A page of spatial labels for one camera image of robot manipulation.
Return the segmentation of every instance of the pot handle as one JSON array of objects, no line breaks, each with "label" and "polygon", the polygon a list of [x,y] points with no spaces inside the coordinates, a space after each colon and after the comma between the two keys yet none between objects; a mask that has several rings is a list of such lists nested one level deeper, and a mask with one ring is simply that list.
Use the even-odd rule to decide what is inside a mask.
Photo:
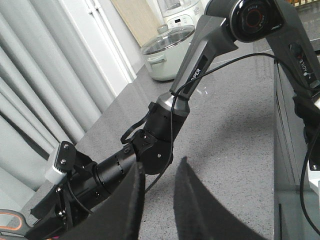
[{"label": "pot handle", "polygon": [[165,55],[160,55],[160,56],[149,57],[147,59],[147,61],[150,64],[159,64],[159,63],[167,61],[167,59],[166,59]]}]

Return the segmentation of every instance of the robotic arm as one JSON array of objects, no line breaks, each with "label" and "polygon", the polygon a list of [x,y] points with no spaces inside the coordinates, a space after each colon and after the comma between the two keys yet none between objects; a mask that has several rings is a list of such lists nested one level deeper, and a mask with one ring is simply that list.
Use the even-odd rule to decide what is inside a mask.
[{"label": "robotic arm", "polygon": [[[168,159],[173,160],[171,137],[176,138],[190,112],[188,102],[201,80],[198,77],[206,72],[215,57],[236,50],[236,40],[253,42],[262,38],[267,39],[274,54],[291,69],[284,67],[296,93],[296,114],[304,120],[305,138],[309,143],[320,123],[317,88],[320,64],[295,9],[284,0],[212,0],[197,24],[170,90],[149,105],[143,129],[136,131],[122,150],[96,164],[71,143],[60,144],[52,159],[51,172],[55,172],[52,182],[56,186],[31,211],[39,221],[27,232],[26,238],[60,236],[78,225],[88,217],[89,209],[114,192],[136,161],[143,164],[146,174],[160,173]],[[320,147],[315,149],[318,151],[310,161],[320,166],[317,157]]]}]

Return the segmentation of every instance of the white curtain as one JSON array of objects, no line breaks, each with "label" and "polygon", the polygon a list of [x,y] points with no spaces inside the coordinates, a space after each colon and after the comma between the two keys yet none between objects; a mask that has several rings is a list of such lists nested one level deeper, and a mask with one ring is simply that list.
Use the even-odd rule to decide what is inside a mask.
[{"label": "white curtain", "polygon": [[59,1],[0,0],[0,208],[19,211],[114,98]]}]

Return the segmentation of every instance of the glass lid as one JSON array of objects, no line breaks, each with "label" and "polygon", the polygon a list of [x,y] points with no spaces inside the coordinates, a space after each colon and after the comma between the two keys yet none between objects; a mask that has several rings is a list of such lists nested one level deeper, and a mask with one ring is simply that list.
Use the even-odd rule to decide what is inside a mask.
[{"label": "glass lid", "polygon": [[183,42],[195,32],[195,27],[192,25],[184,25],[168,29],[168,25],[165,24],[157,30],[159,35],[141,47],[140,52],[142,54],[150,55],[159,53]]}]

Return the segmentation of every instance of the white pot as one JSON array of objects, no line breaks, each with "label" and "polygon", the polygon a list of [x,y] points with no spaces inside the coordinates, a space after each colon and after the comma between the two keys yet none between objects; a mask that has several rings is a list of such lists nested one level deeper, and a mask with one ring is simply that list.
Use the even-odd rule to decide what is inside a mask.
[{"label": "white pot", "polygon": [[146,69],[154,80],[173,80],[186,55],[195,27],[185,25],[158,28],[158,36],[141,47]]}]

